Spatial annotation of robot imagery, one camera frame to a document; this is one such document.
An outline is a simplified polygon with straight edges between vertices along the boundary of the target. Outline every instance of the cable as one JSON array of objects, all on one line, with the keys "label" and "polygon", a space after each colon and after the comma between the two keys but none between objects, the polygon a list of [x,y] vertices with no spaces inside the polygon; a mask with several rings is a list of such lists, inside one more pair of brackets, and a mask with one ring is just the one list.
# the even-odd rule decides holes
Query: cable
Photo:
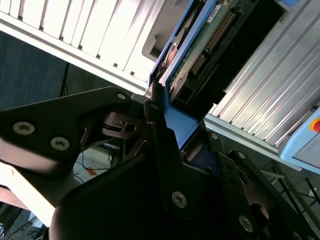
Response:
[{"label": "cable", "polygon": [[84,153],[82,152],[82,163],[79,161],[76,161],[78,164],[80,164],[85,170],[89,171],[90,173],[92,173],[93,175],[97,176],[97,174],[95,174],[92,171],[95,170],[109,170],[110,168],[88,168],[84,165]]},{"label": "cable", "polygon": [[66,95],[69,96],[68,84],[65,82]]},{"label": "cable", "polygon": [[83,181],[80,177],[78,177],[77,175],[73,175],[74,177],[76,177],[77,179],[79,179],[83,184],[85,183],[85,181]]},{"label": "cable", "polygon": [[31,223],[34,219],[36,218],[36,216],[34,218],[32,218],[31,220],[27,221],[25,224],[23,224],[21,227],[19,227],[17,230],[15,230],[10,236],[8,236],[8,238],[10,238],[13,234],[15,234],[16,232],[18,232],[20,229],[22,229],[23,227],[25,227],[28,223]]}]

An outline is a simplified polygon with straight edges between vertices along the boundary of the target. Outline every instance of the green circuit board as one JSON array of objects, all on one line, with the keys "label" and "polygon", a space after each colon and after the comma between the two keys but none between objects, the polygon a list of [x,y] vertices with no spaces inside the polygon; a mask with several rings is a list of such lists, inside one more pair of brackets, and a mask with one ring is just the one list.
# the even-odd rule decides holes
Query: green circuit board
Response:
[{"label": "green circuit board", "polygon": [[231,12],[231,8],[234,7],[236,3],[237,0],[230,0],[227,5],[217,4],[215,6],[175,71],[170,81],[170,92],[178,86],[179,81],[184,79],[190,71],[193,71],[194,74],[198,73],[198,70],[206,60],[206,56],[203,55],[202,52],[204,50],[208,52],[212,51],[215,44],[219,42],[220,37],[235,17],[235,14]]}]

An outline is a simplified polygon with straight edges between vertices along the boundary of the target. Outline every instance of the red button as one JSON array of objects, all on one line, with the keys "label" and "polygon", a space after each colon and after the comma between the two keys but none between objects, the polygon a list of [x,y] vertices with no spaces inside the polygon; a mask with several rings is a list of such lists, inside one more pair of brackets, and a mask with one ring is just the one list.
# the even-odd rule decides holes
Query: red button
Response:
[{"label": "red button", "polygon": [[313,125],[313,129],[320,134],[320,121],[317,121],[314,125]]}]

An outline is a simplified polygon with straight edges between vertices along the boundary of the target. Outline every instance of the emergency stop button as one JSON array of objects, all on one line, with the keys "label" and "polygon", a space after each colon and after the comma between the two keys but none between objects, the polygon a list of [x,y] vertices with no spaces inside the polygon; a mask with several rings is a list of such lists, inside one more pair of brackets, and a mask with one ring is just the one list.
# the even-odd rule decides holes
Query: emergency stop button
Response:
[{"label": "emergency stop button", "polygon": [[316,131],[318,134],[320,134],[320,118],[315,119],[312,123],[311,123],[311,130]]}]

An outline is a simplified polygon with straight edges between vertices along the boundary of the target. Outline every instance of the circuit board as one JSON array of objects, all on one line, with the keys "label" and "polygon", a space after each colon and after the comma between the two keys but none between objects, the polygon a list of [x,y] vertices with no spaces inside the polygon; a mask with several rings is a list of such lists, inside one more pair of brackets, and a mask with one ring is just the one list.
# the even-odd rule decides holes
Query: circuit board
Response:
[{"label": "circuit board", "polygon": [[228,29],[236,14],[232,8],[237,4],[237,0],[222,1],[213,9],[211,15],[202,27],[192,46],[188,50],[181,64],[177,68],[170,80],[170,99],[174,99],[179,88],[184,84],[187,77],[197,76],[207,58],[214,51],[217,43]]}]

